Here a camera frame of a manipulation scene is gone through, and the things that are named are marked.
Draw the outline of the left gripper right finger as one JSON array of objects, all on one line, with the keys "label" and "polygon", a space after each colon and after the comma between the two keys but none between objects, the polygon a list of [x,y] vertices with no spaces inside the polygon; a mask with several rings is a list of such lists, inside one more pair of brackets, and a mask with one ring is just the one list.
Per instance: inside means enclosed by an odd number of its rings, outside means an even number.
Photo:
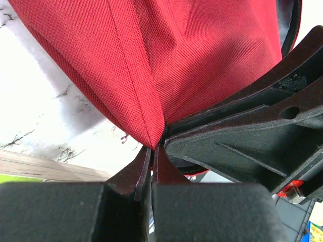
[{"label": "left gripper right finger", "polygon": [[157,241],[287,241],[264,186],[193,183],[163,146],[154,152],[152,208]]}]

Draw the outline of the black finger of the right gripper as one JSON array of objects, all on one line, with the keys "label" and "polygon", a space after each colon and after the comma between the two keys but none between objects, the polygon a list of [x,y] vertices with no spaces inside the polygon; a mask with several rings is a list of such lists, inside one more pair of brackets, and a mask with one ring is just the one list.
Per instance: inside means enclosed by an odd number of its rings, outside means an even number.
[{"label": "black finger of the right gripper", "polygon": [[308,198],[322,198],[322,78],[274,105],[168,138],[169,155],[272,194],[302,180]]},{"label": "black finger of the right gripper", "polygon": [[277,122],[285,109],[295,118],[322,108],[322,26],[315,26],[276,66],[223,101],[168,127],[167,136],[194,136],[229,126]]}]

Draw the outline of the green booklet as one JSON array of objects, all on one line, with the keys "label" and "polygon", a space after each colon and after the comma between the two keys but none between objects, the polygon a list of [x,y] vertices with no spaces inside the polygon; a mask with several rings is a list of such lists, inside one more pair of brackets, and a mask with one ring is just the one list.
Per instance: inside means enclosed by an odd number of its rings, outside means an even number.
[{"label": "green booklet", "polygon": [[34,178],[34,177],[25,177],[25,176],[14,176],[8,174],[0,175],[0,184],[10,183],[10,182],[43,182],[42,178]]}]

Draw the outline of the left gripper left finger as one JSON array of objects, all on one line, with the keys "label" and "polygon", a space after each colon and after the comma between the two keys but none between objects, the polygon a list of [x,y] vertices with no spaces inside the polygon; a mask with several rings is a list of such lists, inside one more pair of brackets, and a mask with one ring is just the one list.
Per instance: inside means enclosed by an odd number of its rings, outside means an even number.
[{"label": "left gripper left finger", "polygon": [[147,241],[151,150],[104,182],[1,185],[1,241]]}]

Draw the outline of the red backpack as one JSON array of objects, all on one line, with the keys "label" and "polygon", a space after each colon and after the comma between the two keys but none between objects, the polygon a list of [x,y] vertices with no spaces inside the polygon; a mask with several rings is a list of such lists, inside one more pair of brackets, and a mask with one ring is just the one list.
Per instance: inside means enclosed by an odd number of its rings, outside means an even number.
[{"label": "red backpack", "polygon": [[114,175],[290,51],[301,1],[1,1],[1,148]]}]

